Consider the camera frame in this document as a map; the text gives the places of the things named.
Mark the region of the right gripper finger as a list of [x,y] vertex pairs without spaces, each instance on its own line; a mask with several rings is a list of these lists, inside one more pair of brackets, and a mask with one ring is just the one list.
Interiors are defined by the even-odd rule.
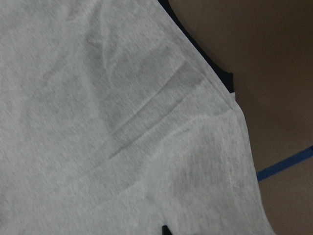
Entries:
[[172,232],[167,225],[162,226],[162,235],[172,235]]

